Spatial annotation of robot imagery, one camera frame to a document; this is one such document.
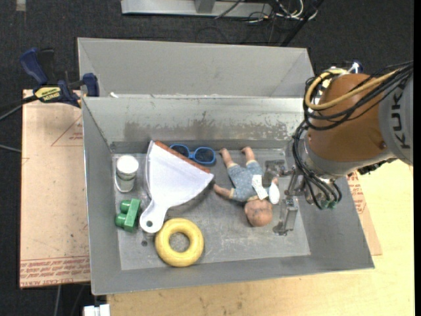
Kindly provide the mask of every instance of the white cup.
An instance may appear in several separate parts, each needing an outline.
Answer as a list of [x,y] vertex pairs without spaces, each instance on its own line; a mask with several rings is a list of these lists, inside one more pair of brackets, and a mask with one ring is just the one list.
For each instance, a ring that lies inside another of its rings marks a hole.
[[132,155],[123,155],[116,162],[116,185],[120,192],[130,192],[134,187],[139,162]]

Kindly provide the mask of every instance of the baby doll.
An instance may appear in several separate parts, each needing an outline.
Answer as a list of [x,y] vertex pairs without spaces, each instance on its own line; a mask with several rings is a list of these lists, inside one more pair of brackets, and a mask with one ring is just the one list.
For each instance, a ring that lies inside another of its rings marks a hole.
[[[261,179],[263,170],[255,160],[255,154],[250,147],[244,147],[241,152],[245,154],[247,160],[245,168],[240,167],[232,161],[231,155],[227,149],[224,148],[220,150],[222,160],[227,167],[228,175],[234,183],[235,188],[229,190],[215,184],[213,189],[217,194],[220,194],[225,198],[245,202],[244,212],[250,224],[255,227],[265,226],[272,221],[272,204],[267,200],[267,189],[264,189],[263,187],[258,189],[261,198],[259,199],[258,193],[252,185],[253,176],[258,175]],[[275,185],[278,185],[277,178],[274,178],[272,182]]]

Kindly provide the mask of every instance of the yellow donut toy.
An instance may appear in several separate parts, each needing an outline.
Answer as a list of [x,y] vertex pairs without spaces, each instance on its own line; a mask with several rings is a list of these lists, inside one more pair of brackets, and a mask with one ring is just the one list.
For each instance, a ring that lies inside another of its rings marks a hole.
[[[175,251],[170,246],[170,237],[182,233],[190,241],[190,246],[183,252]],[[195,263],[203,252],[202,232],[190,220],[174,218],[166,221],[155,236],[155,248],[159,257],[173,267],[187,267]]]

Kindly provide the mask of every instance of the bin floor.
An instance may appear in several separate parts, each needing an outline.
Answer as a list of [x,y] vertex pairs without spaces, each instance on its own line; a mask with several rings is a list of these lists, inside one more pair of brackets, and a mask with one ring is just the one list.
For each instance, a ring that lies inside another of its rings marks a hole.
[[[284,160],[288,169],[285,152],[283,149],[254,149],[257,161],[265,169],[266,161]],[[245,157],[240,151],[230,151],[232,159],[245,165]],[[121,154],[112,156],[113,171],[115,172],[116,160]],[[145,183],[146,154],[135,154],[139,161],[139,170],[135,186],[131,192],[121,193],[114,185],[116,198],[116,213],[123,199],[140,198],[141,209],[149,204]],[[217,155],[214,166],[210,167],[215,175],[215,182],[223,187],[231,188],[232,183],[226,172],[222,158]],[[289,176],[279,178],[281,199],[283,192],[288,187]],[[241,261],[248,259],[263,259],[270,257],[291,257],[309,255],[310,248],[307,242],[304,225],[298,212],[294,230],[285,236],[273,232],[280,217],[280,206],[274,205],[272,222],[264,227],[252,227],[243,212],[243,204],[224,199],[214,193],[212,184],[193,200],[171,208],[167,219],[183,217],[194,222],[202,231],[205,239],[205,250],[197,263],[220,263],[227,261]],[[175,247],[182,247],[184,238],[175,236],[171,240]],[[118,246],[122,270],[146,269],[167,267],[155,251],[153,235],[145,233],[140,228],[129,233],[122,229],[118,231]]]

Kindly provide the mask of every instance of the doll leg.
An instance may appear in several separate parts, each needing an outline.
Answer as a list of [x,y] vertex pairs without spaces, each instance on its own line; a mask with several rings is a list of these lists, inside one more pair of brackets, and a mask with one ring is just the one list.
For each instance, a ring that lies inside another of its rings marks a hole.
[[227,189],[227,188],[223,188],[219,185],[214,184],[213,186],[213,190],[219,194],[220,196],[223,196],[225,198],[230,198],[231,197],[231,190]]
[[245,160],[247,161],[254,161],[256,160],[255,158],[255,153],[253,152],[253,150],[251,149],[251,147],[246,146],[241,150],[242,153],[245,154]]
[[227,168],[235,165],[235,163],[232,161],[230,152],[228,152],[225,147],[221,149],[219,153],[221,154],[222,160],[224,161],[224,164]]

